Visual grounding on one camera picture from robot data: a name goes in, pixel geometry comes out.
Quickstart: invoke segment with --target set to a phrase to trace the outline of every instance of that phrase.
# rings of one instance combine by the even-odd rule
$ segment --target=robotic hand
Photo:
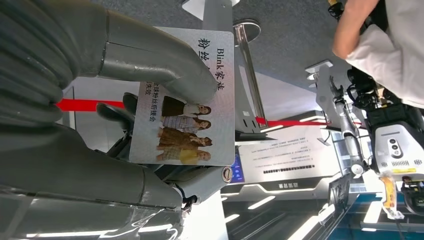
[[[188,102],[209,101],[215,78],[189,45],[86,0],[3,0],[0,6],[0,34],[8,36],[0,45],[0,185],[180,211],[183,199],[195,196],[191,203],[199,203],[226,184],[224,167],[179,174],[172,187],[154,169],[122,160],[134,125],[128,112],[100,107],[103,117],[126,129],[106,154],[56,124],[62,112],[55,103],[78,76],[155,81]]]

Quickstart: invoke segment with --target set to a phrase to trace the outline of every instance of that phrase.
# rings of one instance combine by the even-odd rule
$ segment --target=metal base
[[[243,25],[244,26],[244,31],[246,32],[246,39],[247,42],[250,43],[251,41],[255,40],[259,34],[261,34],[261,27],[259,26],[259,22],[257,22],[256,20],[253,19],[242,19],[242,20],[238,20],[235,21],[233,24],[233,29],[236,26],[239,25]],[[237,38],[234,38],[234,46],[238,47],[239,43],[237,42]]]
[[[327,65],[329,68],[331,68],[333,66],[333,63],[330,60],[324,60],[324,61],[318,62],[317,64],[307,67],[305,71],[310,74],[318,73],[320,71],[320,67],[323,65]]]

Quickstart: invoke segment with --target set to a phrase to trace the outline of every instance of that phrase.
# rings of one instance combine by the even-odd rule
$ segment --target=blue panel
[[[422,240],[424,233],[403,232],[406,240]],[[336,228],[328,240],[399,240],[397,231],[362,231],[360,229]]]
[[[240,153],[239,150],[235,150],[235,161],[231,165],[232,169],[232,179],[231,183],[244,183],[245,182],[245,176],[243,175],[243,168],[242,168],[242,161],[240,160]]]

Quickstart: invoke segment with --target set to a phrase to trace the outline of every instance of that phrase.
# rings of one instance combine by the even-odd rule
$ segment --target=woman
[[[424,108],[424,1],[385,0],[382,8],[383,3],[348,0],[334,35],[333,52],[370,75],[404,104]],[[380,17],[373,14],[375,10],[381,12],[379,8],[386,11],[389,31],[384,32],[385,25],[376,22],[360,35],[370,14],[373,20],[374,16]]]
[[[199,104],[184,103],[170,96],[165,96],[162,103],[162,116],[187,116],[197,118],[199,115],[208,115],[211,108]]]
[[[181,132],[169,127],[160,128],[157,137],[160,138],[158,147],[197,150],[198,147],[212,146],[212,140],[209,137],[198,137],[193,133]]]
[[[180,160],[183,165],[197,165],[198,161],[209,161],[211,154],[202,150],[181,149],[176,146],[161,147],[163,153],[156,156],[157,161]]]
[[[211,127],[211,122],[188,116],[163,116],[160,118],[164,127],[178,129],[184,133],[195,134],[199,130]]]

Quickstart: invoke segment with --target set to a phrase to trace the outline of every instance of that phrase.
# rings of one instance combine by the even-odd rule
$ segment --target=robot
[[[329,0],[329,13],[339,20],[343,13],[343,4]],[[380,1],[362,26],[362,31],[370,24],[376,24],[381,29],[388,27],[385,16],[384,1]],[[402,219],[403,215],[396,211],[396,185],[402,181],[401,192],[405,205],[414,214],[424,216],[424,121],[418,108],[403,104],[387,89],[380,91],[378,84],[366,73],[352,67],[347,71],[351,85],[346,89],[347,96],[352,100],[353,112],[365,126],[372,147],[372,160],[368,164],[363,157],[358,140],[358,129],[350,117],[350,111],[345,101],[345,91],[342,86],[336,87],[334,79],[318,81],[320,88],[330,88],[332,106],[318,102],[323,109],[336,113],[341,134],[344,137],[350,155],[351,172],[361,175],[372,170],[380,176],[384,183],[386,196],[383,209],[391,219]]]
[[[124,131],[107,153],[87,148],[75,130],[56,123],[62,112],[55,103],[78,76],[152,81],[188,102],[209,101],[217,91],[215,78],[189,45],[85,0],[2,0],[0,6],[1,197],[123,206],[130,209],[124,225],[108,233],[122,239],[157,214],[178,216],[174,227],[180,228],[192,204],[231,181],[228,166],[158,168],[128,162],[137,96],[124,95],[126,109],[97,106]],[[32,236],[20,234],[19,239]]]

